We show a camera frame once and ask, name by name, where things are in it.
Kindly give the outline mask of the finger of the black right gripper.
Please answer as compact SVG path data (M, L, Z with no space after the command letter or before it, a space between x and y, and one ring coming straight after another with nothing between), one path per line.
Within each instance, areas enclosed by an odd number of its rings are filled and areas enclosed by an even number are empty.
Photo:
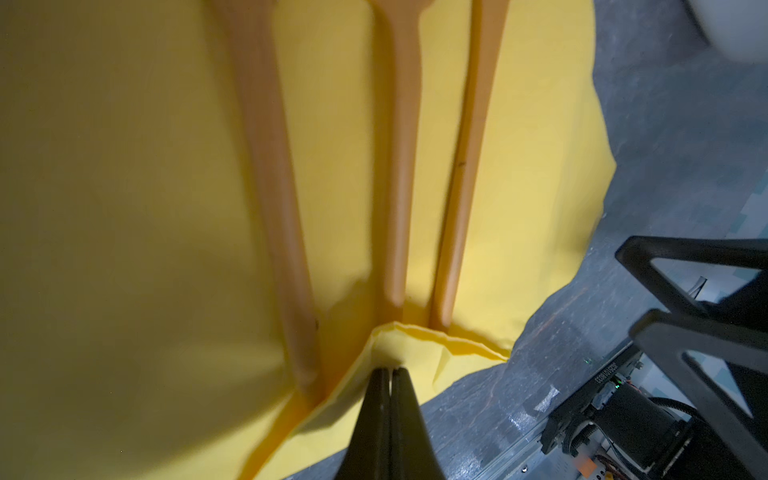
M703 418L757 479L767 477L767 444L757 424L688 354L722 359L767 373L767 335L713 320L650 310L629 330L641 350L692 401Z
M670 312L710 318L711 310L705 304L679 288L652 261L661 258L765 270L767 241L632 236L616 251L615 258Z

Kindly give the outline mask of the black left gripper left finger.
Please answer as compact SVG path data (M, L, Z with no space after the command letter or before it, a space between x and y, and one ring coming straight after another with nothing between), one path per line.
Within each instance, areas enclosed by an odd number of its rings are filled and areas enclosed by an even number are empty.
M336 480L390 478L390 373L375 369Z

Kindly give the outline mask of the yellow paper napkin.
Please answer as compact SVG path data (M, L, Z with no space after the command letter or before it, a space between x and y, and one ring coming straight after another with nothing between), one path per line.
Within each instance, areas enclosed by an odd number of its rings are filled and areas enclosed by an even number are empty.
M431 330L472 5L420 19L407 289L378 281L391 58L369 1L277 1L326 392L283 346L227 35L211 1L1 5L1 475L280 479L343 449L369 372L429 401L503 364L585 256L615 170L590 1L505 15L454 317Z

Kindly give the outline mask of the yellow plastic knife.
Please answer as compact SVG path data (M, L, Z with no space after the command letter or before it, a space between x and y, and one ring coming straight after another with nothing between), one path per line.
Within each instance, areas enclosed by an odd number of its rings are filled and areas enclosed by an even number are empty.
M289 365L306 403L325 394L318 321L272 29L271 1L219 1Z

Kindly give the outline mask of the yellow plastic fork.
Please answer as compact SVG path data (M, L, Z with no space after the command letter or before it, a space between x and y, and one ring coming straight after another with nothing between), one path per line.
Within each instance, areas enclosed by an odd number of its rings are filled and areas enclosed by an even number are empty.
M402 320L406 300L409 240L422 96L420 18L425 1L375 1L391 51L390 144L386 193L382 324Z

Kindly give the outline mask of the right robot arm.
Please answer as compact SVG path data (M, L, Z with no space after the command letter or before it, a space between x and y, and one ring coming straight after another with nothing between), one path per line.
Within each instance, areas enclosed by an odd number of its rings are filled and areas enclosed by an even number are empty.
M658 301L628 344L549 416L542 450L575 455L600 431L639 479L767 475L767 243L633 236L617 260ZM751 269L745 286L699 301L656 259Z

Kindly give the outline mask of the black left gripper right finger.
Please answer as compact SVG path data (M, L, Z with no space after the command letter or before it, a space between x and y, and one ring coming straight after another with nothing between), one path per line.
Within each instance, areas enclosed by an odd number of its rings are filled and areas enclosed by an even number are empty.
M430 443L415 389L406 368L398 368L392 372L389 445L391 479L446 479Z

